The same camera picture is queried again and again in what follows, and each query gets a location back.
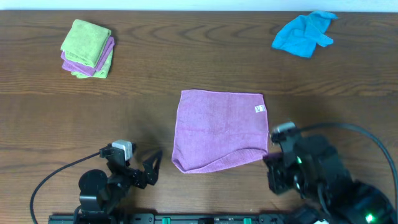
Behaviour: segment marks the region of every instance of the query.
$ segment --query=flat purple towel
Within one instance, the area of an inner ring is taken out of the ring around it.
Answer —
[[[89,77],[92,77],[95,71],[98,72],[101,70],[106,59],[108,58],[108,55],[113,50],[113,46],[114,46],[114,39],[113,37],[109,37],[108,40],[106,41],[104,50],[102,51],[101,57],[98,59],[98,63],[95,66],[95,68],[91,68],[89,66],[77,62],[72,62],[71,60],[68,60],[65,57],[65,52],[62,52],[61,58],[64,60],[62,68],[69,72],[80,72],[82,74],[88,75]]]
[[[184,174],[224,170],[267,155],[262,94],[184,90],[175,124],[172,162]]]

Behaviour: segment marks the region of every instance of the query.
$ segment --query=white wall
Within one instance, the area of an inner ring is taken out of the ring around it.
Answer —
[[[0,0],[0,9],[398,12],[398,0]]]

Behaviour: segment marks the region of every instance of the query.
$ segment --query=wooden table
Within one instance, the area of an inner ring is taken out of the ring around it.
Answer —
[[[2,11],[0,13],[0,223],[31,223],[29,199],[53,170],[117,139],[137,143],[140,163],[164,150],[158,183],[133,189],[128,211],[259,213],[290,210],[295,192],[268,189],[262,161],[212,174],[182,174],[172,163],[181,90],[263,93],[269,126],[294,121],[360,124],[398,159],[398,14],[338,13],[311,59],[271,48],[299,12]],[[110,28],[109,77],[78,80],[62,70],[60,46],[75,19]],[[347,131],[327,132],[352,175],[391,200],[382,152]],[[270,146],[271,152],[278,147]],[[99,157],[66,169],[38,192],[35,213],[79,205],[78,180],[106,168]]]

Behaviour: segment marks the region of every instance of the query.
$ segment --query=purple towel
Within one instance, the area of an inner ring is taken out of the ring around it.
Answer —
[[[114,39],[113,39],[113,37],[109,37],[108,40],[106,41],[104,50],[102,51],[101,57],[98,59],[98,63],[95,68],[91,68],[89,66],[86,66],[86,65],[83,65],[83,64],[80,64],[77,62],[72,62],[71,60],[66,59],[65,52],[62,52],[61,58],[64,59],[62,68],[69,72],[80,72],[80,73],[83,73],[85,75],[92,77],[94,75],[95,71],[98,72],[101,70],[106,59],[108,58],[108,55],[113,50],[113,46],[114,46]]]
[[[172,162],[184,174],[214,172],[267,155],[262,94],[184,90],[175,125]]]

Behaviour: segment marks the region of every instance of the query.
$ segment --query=blue cloth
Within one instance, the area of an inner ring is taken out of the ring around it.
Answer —
[[[330,12],[315,11],[307,16],[298,16],[286,24],[276,35],[272,47],[291,54],[310,58],[317,44],[326,47],[333,39],[324,33],[332,19],[338,17]]]

